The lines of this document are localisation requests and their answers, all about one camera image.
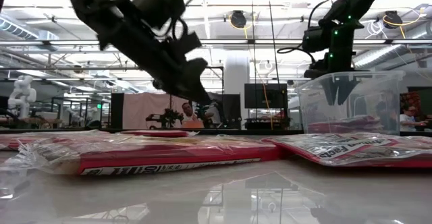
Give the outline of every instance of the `white table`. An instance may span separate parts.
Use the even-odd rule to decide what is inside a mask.
[[[335,170],[297,157],[120,177],[3,172],[0,184],[7,224],[432,223],[430,171]]]

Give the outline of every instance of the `clear plastic bin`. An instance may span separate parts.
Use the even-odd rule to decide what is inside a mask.
[[[404,76],[402,71],[338,72],[298,87],[305,133],[399,134],[398,82]]]

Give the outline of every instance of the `plastic bag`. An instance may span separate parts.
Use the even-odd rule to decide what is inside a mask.
[[[263,141],[332,167],[432,167],[432,139],[421,136],[305,134]]]
[[[181,130],[128,130],[121,133],[152,137],[187,137],[197,135],[195,132],[185,132]]]
[[[0,150],[18,150],[20,144],[29,144],[37,140],[52,139],[52,141],[67,140],[70,137],[86,137],[94,135],[110,135],[98,130],[79,132],[32,132],[22,134],[0,134]]]
[[[89,136],[61,142],[51,138],[21,145],[20,153],[0,170],[37,168],[58,174],[129,175],[278,158],[275,145],[246,138],[125,138],[118,134],[105,139]]]

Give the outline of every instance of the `man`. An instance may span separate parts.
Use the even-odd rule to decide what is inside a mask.
[[[190,105],[190,103],[184,103],[182,105],[182,109],[184,113],[183,121],[198,121],[198,117],[194,113],[192,105]]]
[[[415,126],[424,126],[426,125],[425,121],[416,122],[414,118],[414,114],[416,112],[416,107],[411,106],[408,107],[404,105],[402,107],[403,114],[399,116],[400,121],[400,131],[401,132],[411,132],[416,131]]]

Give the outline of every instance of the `pillar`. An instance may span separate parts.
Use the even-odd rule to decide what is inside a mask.
[[[249,83],[249,51],[228,51],[224,64],[224,93],[240,94],[242,129],[248,117],[244,108],[244,84]]]

